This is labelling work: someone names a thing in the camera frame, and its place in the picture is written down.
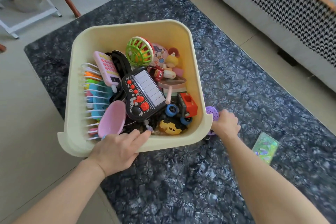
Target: white metal frame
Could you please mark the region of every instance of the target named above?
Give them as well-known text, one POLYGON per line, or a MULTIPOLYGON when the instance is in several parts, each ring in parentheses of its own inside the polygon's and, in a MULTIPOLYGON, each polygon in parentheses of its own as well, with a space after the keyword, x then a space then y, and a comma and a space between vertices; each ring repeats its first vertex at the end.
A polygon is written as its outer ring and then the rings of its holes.
MULTIPOLYGON (((17 34, 15 34, 15 31, 18 31, 19 29, 23 28, 23 27, 26 27, 44 17, 47 17, 49 16, 50 14, 53 14, 53 13, 57 13, 57 15, 59 17, 61 17, 62 15, 59 13, 59 11, 57 10, 57 8, 53 5, 53 3, 50 1, 50 0, 46 0, 49 5, 51 6, 50 9, 44 11, 44 12, 41 12, 40 14, 37 14, 23 22, 20 22, 12 27, 8 27, 1 19, 0 19, 0 26, 2 26, 8 34, 11 34, 15 39, 19 39, 19 36, 17 34)), ((0 3, 0 9, 5 9, 5 7, 0 3)))

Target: green phone case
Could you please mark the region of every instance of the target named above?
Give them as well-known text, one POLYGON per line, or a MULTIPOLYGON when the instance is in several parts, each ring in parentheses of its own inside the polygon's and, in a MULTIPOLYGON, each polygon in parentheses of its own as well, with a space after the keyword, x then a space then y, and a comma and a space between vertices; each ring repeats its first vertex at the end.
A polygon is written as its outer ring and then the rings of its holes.
POLYGON ((264 162, 270 164, 277 151, 279 142, 268 134, 262 132, 253 146, 253 152, 257 154, 264 162))

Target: black knob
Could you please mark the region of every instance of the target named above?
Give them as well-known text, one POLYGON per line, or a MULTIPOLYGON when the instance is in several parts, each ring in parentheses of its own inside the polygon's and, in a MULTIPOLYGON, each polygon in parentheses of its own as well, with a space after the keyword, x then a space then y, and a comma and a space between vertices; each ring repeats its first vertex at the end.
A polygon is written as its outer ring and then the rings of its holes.
POLYGON ((131 111, 132 111, 133 115, 139 115, 141 113, 141 109, 138 106, 132 107, 131 111))

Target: person's left hand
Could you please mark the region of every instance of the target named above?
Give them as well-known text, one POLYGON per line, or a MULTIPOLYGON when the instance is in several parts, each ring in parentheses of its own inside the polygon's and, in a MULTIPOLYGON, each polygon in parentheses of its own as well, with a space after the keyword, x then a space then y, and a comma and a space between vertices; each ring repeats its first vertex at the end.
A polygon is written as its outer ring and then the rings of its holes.
POLYGON ((87 160, 97 163, 105 177, 129 168, 137 155, 136 151, 148 140, 149 130, 140 134, 133 130, 130 134, 107 135, 98 142, 87 160))

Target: marble-patterned tabletop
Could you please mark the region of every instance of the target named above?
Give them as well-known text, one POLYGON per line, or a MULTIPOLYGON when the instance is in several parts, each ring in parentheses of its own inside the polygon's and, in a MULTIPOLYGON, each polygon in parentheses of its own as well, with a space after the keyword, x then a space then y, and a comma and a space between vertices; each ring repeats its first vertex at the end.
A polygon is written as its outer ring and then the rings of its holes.
MULTIPOLYGON (((160 19, 191 30, 206 105, 233 111, 250 148, 261 132, 280 141, 271 166, 336 223, 336 137, 191 1, 112 0, 25 52, 64 118, 76 36, 91 26, 160 19)), ((218 138, 141 153, 101 187, 123 223, 254 223, 218 138)))

